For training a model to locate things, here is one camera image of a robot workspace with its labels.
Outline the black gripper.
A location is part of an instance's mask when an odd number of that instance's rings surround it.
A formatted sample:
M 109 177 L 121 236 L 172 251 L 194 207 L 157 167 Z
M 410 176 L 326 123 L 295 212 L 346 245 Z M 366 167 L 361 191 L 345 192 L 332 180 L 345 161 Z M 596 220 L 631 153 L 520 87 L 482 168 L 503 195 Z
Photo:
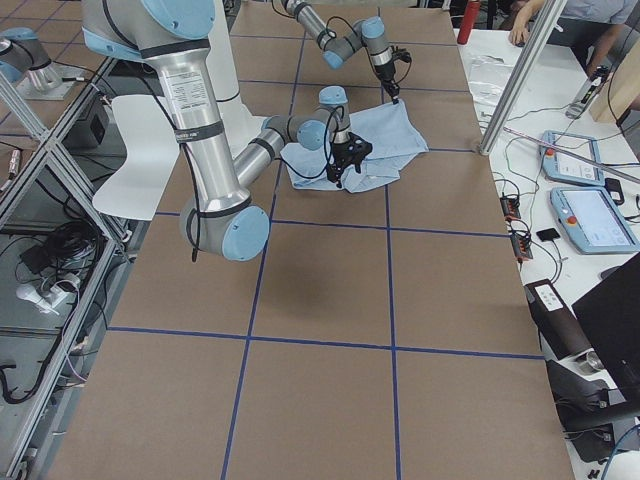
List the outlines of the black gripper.
M 393 63 L 375 65 L 374 71 L 383 89 L 389 95 L 393 104 L 399 103 L 399 85 L 395 80 L 396 68 Z
M 331 182 L 336 182 L 338 188 L 344 187 L 345 170 L 350 166 L 347 152 L 348 144 L 349 143 L 334 143 L 331 146 L 333 162 L 330 164 L 331 167 L 328 167 L 326 170 L 327 179 Z

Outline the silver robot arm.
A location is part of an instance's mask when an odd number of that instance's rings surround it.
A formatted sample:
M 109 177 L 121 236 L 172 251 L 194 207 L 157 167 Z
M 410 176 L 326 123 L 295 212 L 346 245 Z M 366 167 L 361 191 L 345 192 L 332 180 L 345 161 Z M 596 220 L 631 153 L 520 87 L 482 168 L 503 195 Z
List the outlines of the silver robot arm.
M 350 24 L 343 19 L 348 32 L 340 36 L 330 28 L 307 1 L 281 1 L 284 11 L 294 18 L 305 32 L 316 41 L 322 56 L 330 68 L 336 70 L 364 49 L 377 80 L 393 104 L 399 102 L 400 85 L 396 80 L 397 61 L 411 62 L 410 53 L 392 45 L 386 36 L 386 28 L 379 16 Z
M 253 205 L 249 185 L 289 143 L 325 154 L 321 170 L 339 184 L 348 167 L 371 153 L 354 134 L 346 95 L 333 91 L 310 116 L 274 116 L 234 156 L 206 66 L 214 27 L 211 1 L 85 1 L 83 34 L 99 54 L 151 66 L 168 103 L 164 112 L 189 162 L 195 199 L 181 214 L 194 252 L 248 261 L 264 248 L 270 220 Z

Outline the second grey robot arm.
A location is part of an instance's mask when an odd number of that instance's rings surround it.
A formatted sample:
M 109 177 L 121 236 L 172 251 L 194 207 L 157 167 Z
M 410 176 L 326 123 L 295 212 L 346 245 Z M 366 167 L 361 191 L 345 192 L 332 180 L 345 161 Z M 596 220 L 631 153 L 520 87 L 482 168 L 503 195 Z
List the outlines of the second grey robot arm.
M 27 77 L 37 100 L 63 100 L 67 93 L 61 74 L 28 27 L 1 32 L 1 74 L 11 84 Z

